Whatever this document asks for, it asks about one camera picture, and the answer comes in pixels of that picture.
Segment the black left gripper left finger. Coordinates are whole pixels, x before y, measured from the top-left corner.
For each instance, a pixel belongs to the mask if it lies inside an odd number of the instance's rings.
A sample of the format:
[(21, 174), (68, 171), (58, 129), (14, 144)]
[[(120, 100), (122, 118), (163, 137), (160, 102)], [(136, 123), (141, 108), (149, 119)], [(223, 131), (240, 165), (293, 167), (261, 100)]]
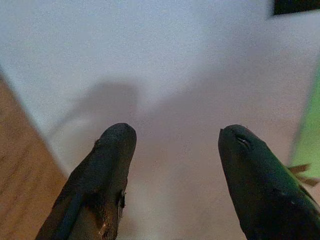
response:
[(136, 142), (127, 123), (107, 128), (71, 172), (34, 240), (116, 240)]

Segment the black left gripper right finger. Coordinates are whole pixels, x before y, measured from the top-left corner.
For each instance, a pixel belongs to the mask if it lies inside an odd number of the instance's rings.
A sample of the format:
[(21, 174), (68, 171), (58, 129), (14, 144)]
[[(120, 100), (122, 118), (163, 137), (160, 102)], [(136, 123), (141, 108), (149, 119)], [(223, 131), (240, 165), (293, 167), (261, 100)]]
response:
[(248, 128), (219, 131), (218, 152), (247, 240), (320, 240), (320, 205)]

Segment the black hanging bag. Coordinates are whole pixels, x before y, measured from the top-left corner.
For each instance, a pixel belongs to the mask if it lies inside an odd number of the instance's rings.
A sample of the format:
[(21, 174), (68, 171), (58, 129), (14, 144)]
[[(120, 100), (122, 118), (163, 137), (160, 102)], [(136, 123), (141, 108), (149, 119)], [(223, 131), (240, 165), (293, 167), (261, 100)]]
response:
[(273, 15), (320, 10), (320, 0), (274, 0)]

